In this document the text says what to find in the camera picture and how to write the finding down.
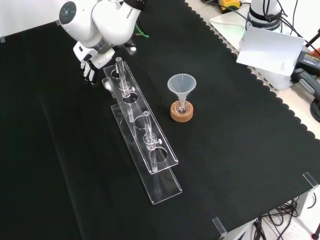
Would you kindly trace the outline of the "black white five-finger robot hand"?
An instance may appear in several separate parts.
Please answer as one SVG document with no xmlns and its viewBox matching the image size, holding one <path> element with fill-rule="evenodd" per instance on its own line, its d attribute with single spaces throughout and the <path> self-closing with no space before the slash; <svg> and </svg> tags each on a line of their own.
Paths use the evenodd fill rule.
<svg viewBox="0 0 320 240">
<path fill-rule="evenodd" d="M 115 50 L 113 48 L 105 53 L 98 53 L 94 48 L 87 48 L 79 41 L 73 47 L 75 56 L 80 61 L 82 76 L 86 82 L 92 85 L 96 83 L 98 70 L 107 65 L 113 58 Z"/>
</svg>

